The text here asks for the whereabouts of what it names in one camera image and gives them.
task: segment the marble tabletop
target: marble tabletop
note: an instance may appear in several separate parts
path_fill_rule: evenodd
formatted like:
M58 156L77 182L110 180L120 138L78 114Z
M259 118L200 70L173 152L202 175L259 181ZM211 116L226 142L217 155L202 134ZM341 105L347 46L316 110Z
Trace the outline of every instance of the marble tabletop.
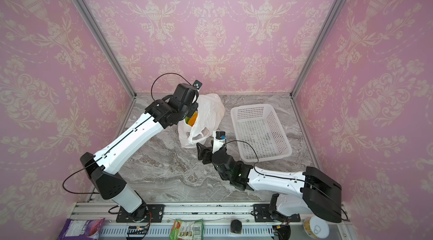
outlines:
M292 155L278 160L260 162L258 167L270 170L297 172L313 166L311 156L288 95L220 95L226 109L219 129L227 140L235 140L230 109L241 105L271 104L292 147ZM131 126L152 102L148 95L137 97L127 121ZM210 138L205 145L210 146ZM227 153L241 160L236 143ZM223 181L212 164L197 160L197 149L180 145L177 126L168 127L152 137L123 165L119 172L146 202L155 201L259 201L270 200L271 191L240 191Z

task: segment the white plastic bag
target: white plastic bag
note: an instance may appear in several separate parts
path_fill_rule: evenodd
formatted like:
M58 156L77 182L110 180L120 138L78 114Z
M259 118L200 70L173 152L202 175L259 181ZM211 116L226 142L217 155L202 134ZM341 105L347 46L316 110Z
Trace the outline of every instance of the white plastic bag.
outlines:
M217 94L199 95L197 103L197 119L192 127L185 120L177 124L179 140L185 148L195 148L197 142L203 143L218 129L224 117L225 108Z

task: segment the green snack package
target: green snack package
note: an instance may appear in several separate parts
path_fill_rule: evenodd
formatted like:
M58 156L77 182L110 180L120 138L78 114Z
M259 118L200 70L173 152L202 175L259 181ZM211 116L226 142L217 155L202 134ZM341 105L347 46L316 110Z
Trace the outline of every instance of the green snack package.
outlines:
M203 219L197 221L182 221L176 219L170 232L170 240L202 240Z

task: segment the pink wallpaper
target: pink wallpaper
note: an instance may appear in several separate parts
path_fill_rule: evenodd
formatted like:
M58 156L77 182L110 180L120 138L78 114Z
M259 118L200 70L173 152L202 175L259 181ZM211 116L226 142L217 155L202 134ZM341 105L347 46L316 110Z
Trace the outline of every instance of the pink wallpaper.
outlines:
M290 92L333 0L86 1L137 92Z
M297 102L359 239L431 239L432 0L347 0Z
M1 0L0 44L2 239L55 239L130 98L71 0Z

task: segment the barcode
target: barcode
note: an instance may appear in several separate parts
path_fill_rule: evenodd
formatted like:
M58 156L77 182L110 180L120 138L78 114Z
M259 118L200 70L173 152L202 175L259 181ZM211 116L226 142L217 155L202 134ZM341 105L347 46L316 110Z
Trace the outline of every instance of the barcode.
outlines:
M197 225L194 224L193 237L194 240L201 240L201 223Z

